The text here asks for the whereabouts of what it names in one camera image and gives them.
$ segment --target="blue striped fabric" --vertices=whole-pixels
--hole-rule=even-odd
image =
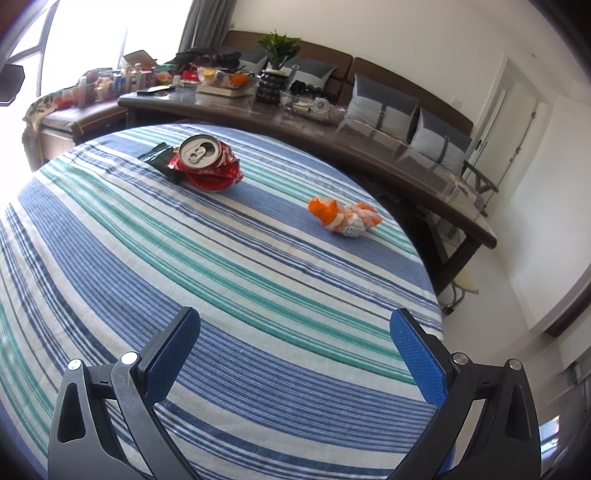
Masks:
[[[199,133],[232,147],[243,182],[200,192],[136,159]],[[334,235],[308,213],[314,196],[370,203],[384,221]],[[0,421],[41,472],[69,359],[141,349],[182,305],[202,332],[156,411],[205,479],[383,478],[434,413],[388,331],[406,307],[441,336],[416,250],[354,182],[276,140],[162,125],[88,142],[6,207],[0,248]]]

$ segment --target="curtain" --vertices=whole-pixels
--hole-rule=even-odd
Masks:
[[[230,26],[236,0],[193,0],[179,51],[217,47]]]

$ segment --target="green plant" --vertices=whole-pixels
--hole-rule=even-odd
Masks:
[[[278,35],[275,33],[268,33],[262,36],[259,40],[259,45],[267,52],[267,60],[269,66],[273,70],[279,70],[287,60],[292,59],[300,51],[300,47],[296,45],[299,38],[291,38],[285,35]]]

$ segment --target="red can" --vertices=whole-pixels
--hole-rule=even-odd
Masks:
[[[186,139],[168,166],[185,172],[193,185],[205,190],[223,190],[244,178],[232,149],[205,134]]]

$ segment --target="crumpled snack bag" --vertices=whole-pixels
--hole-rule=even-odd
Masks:
[[[345,206],[334,199],[317,197],[310,200],[308,210],[328,230],[350,237],[363,235],[382,221],[378,212],[366,203]]]

